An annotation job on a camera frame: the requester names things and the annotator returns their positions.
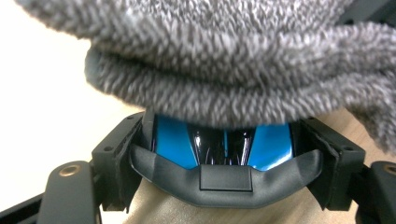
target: gray knit fabric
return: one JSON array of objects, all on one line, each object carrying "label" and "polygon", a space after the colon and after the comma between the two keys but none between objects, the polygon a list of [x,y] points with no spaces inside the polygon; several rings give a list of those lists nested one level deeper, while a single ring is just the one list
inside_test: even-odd
[{"label": "gray knit fabric", "polygon": [[218,128],[346,107],[396,153],[396,30],[335,26],[352,0],[17,0],[92,48],[87,80]]}]

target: metal screw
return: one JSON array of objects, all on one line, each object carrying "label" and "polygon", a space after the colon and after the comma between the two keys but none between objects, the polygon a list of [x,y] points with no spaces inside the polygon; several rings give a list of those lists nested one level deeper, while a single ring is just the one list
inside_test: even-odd
[{"label": "metal screw", "polygon": [[396,166],[395,165],[390,165],[390,164],[385,164],[384,165],[384,170],[391,175],[396,175]]},{"label": "metal screw", "polygon": [[79,172],[81,167],[79,165],[69,165],[64,167],[60,172],[60,176],[70,176],[70,175],[75,175],[76,173]]}]

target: blue plastic part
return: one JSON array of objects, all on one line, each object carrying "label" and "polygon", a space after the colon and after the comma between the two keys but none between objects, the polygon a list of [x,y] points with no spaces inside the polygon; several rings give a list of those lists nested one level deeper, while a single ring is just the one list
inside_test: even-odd
[{"label": "blue plastic part", "polygon": [[157,117],[156,152],[169,161],[192,169],[198,165],[187,132],[187,124],[177,119]]},{"label": "blue plastic part", "polygon": [[267,171],[292,157],[288,124],[263,125],[256,128],[247,165],[260,171]]}]

